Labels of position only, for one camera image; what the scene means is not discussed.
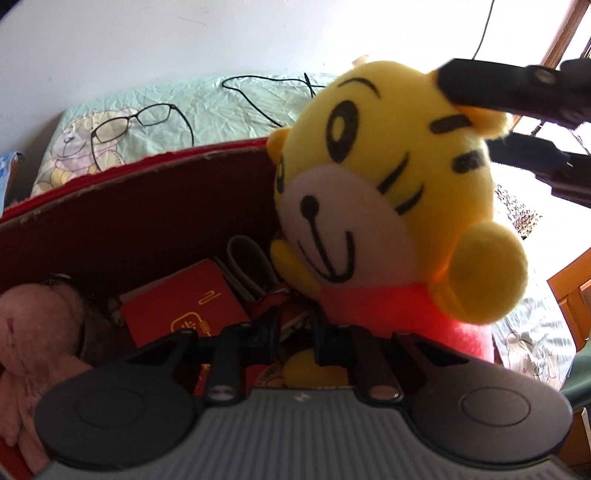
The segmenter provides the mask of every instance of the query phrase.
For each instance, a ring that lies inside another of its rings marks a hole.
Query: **teddy bear print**
[[[106,170],[125,164],[117,151],[117,145],[123,135],[109,142],[95,139],[93,146],[96,162],[92,155],[90,136],[94,129],[107,120],[134,113],[134,108],[123,108],[120,111],[108,110],[74,118],[53,141],[51,158],[37,177],[33,195],[60,187],[73,178],[93,174],[99,169]]]

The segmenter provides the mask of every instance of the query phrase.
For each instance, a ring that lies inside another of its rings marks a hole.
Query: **glasses frame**
[[[168,115],[166,116],[166,118],[164,120],[160,120],[156,123],[153,124],[149,124],[149,125],[144,125],[141,120],[139,119],[140,114],[142,114],[142,112],[145,112],[146,110],[148,110],[149,108],[155,107],[155,106],[160,106],[160,105],[164,105],[164,106],[168,106]],[[168,120],[170,118],[170,112],[174,110],[175,112],[177,112],[181,118],[184,120],[185,124],[187,125],[187,127],[189,128],[189,132],[191,133],[191,146],[194,147],[195,146],[195,135],[193,134],[193,128],[191,127],[191,123],[189,123],[189,120],[187,119],[186,116],[184,116],[184,113],[182,113],[181,110],[179,110],[179,108],[173,104],[173,103],[153,103],[152,105],[148,105],[145,106],[144,108],[142,108],[141,110],[139,110],[137,113],[134,113],[133,115],[127,115],[127,116],[116,116],[113,118],[108,119],[105,122],[102,122],[100,125],[98,125],[91,133],[90,133],[90,152],[92,153],[92,160],[95,162],[95,166],[99,171],[103,171],[102,168],[99,166],[98,161],[96,160],[96,155],[95,155],[95,139],[97,140],[98,143],[108,143],[108,142],[102,142],[99,140],[99,137],[96,135],[96,131],[108,124],[109,122],[113,122],[115,120],[127,120],[127,126],[125,127],[125,130],[123,130],[119,135],[117,135],[116,137],[113,137],[109,140],[109,142],[112,142],[113,140],[116,140],[120,137],[123,137],[127,131],[129,130],[129,123],[132,119],[136,119],[140,125],[143,125],[144,127],[153,127],[154,125],[159,125],[159,124],[163,124],[166,120]]]

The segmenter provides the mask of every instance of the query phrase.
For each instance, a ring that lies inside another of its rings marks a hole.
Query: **wooden furniture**
[[[584,347],[591,330],[591,314],[581,292],[590,281],[591,248],[548,280],[569,326],[577,351]]]
[[[558,301],[573,336],[577,351],[584,347],[591,330],[591,315],[583,299],[582,290],[591,284],[591,248],[559,271],[548,284]],[[573,427],[558,456],[566,465],[591,463],[587,413],[573,414]]]

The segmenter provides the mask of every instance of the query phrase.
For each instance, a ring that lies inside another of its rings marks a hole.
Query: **eyeglasses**
[[[168,120],[172,110],[178,112],[178,114],[187,124],[189,132],[191,132],[191,146],[194,147],[195,136],[193,135],[193,129],[191,128],[189,120],[187,120],[187,117],[183,115],[181,110],[179,110],[178,107],[172,103],[155,103],[142,108],[134,115],[116,116],[115,118],[111,118],[106,122],[101,123],[92,131],[90,134],[90,150],[92,152],[92,159],[95,162],[96,168],[102,171],[100,165],[96,161],[95,141],[98,143],[108,143],[116,140],[119,137],[122,137],[127,133],[127,130],[129,129],[129,123],[132,118],[135,118],[141,125],[145,127],[161,124]]]

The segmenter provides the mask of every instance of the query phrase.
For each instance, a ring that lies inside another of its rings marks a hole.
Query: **green cloth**
[[[568,398],[573,410],[591,407],[591,342],[574,356],[570,375],[561,393]]]

